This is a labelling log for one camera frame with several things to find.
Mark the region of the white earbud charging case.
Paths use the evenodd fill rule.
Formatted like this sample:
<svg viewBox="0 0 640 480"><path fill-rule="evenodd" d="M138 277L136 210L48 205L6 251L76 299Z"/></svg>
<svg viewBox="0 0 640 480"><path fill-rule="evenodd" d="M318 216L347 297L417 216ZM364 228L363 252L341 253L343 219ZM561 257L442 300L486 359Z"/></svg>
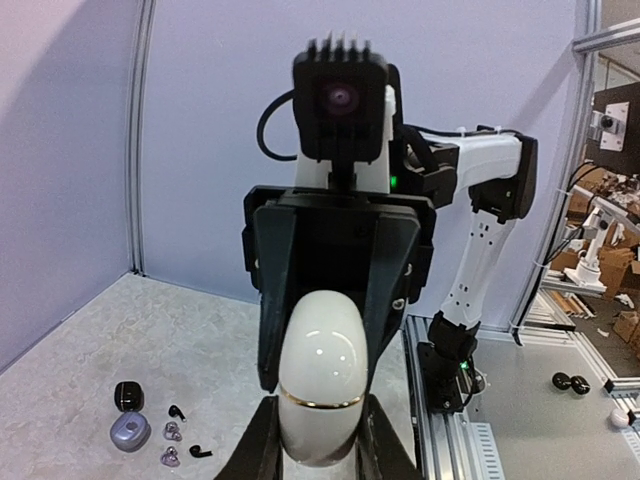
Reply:
<svg viewBox="0 0 640 480"><path fill-rule="evenodd" d="M351 450L368 385L368 350L356 304L319 290L295 305L278 373L282 445L295 462L331 466Z"/></svg>

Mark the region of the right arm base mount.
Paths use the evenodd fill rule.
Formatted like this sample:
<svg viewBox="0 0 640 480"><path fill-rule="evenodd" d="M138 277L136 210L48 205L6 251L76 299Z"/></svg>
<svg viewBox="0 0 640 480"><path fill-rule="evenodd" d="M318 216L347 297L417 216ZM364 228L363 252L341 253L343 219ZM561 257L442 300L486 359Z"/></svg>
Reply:
<svg viewBox="0 0 640 480"><path fill-rule="evenodd" d="M465 341L458 352L439 353L430 342L419 342L417 354L430 413L459 413L474 395L482 393L487 382L476 369L473 353L476 340Z"/></svg>

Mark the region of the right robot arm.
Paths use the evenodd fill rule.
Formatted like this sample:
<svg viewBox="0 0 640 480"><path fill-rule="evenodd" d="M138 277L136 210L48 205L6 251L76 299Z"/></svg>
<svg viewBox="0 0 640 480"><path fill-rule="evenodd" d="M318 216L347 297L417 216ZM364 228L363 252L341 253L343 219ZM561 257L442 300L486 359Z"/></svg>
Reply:
<svg viewBox="0 0 640 480"><path fill-rule="evenodd" d="M437 209L464 189L475 222L418 348L428 391L448 407L477 345L490 270L531 208L538 144L490 127L434 133L405 124L399 73L386 62L303 55L293 82L283 100L299 129L296 183L257 186L244 201L245 267L261 295L261 387L275 389L290 315L316 290L355 302L376 363L426 283Z"/></svg>

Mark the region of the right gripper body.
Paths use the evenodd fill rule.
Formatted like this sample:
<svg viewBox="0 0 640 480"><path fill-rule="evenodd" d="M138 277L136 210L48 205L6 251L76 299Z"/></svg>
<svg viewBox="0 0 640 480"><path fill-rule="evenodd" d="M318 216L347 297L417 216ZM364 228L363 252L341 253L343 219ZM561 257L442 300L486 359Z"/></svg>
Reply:
<svg viewBox="0 0 640 480"><path fill-rule="evenodd" d="M365 305L365 296L376 223L381 214L413 214L420 223L415 251L404 276L408 303L418 301L425 286L433 255L432 237L436 211L429 198L403 194L337 192L256 186L244 199L245 227L242 241L245 268L259 291L254 213L263 206L287 206L296 210L296 233L290 261L290 300L331 290Z"/></svg>

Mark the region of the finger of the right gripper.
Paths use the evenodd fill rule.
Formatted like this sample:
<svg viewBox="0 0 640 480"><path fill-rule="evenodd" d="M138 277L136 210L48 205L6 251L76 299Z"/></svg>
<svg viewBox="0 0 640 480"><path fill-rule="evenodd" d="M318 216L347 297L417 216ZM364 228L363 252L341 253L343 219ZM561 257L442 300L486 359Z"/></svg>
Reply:
<svg viewBox="0 0 640 480"><path fill-rule="evenodd" d="M290 261L296 233L296 210L263 206L254 213L258 284L261 294L258 374L261 388L273 392L289 311Z"/></svg>
<svg viewBox="0 0 640 480"><path fill-rule="evenodd" d="M364 305L364 329L368 351L366 392L379 358L399 329L393 302L405 300L404 276L415 251L420 223L413 214L384 213L377 220Z"/></svg>

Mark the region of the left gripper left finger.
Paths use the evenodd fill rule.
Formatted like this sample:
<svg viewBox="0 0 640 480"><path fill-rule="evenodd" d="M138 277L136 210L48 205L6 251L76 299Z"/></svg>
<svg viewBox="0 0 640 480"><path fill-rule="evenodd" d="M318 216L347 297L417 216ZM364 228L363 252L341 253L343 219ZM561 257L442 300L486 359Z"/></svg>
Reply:
<svg viewBox="0 0 640 480"><path fill-rule="evenodd" d="M278 397L264 397L215 480L283 479Z"/></svg>

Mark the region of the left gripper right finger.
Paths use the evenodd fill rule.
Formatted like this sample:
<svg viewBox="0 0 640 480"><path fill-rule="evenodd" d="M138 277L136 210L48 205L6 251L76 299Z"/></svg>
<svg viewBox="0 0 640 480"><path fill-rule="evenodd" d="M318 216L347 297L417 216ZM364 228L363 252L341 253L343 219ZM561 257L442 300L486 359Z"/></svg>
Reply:
<svg viewBox="0 0 640 480"><path fill-rule="evenodd" d="M422 478L374 394L369 394L364 403L356 429L355 452L355 472L359 480Z"/></svg>

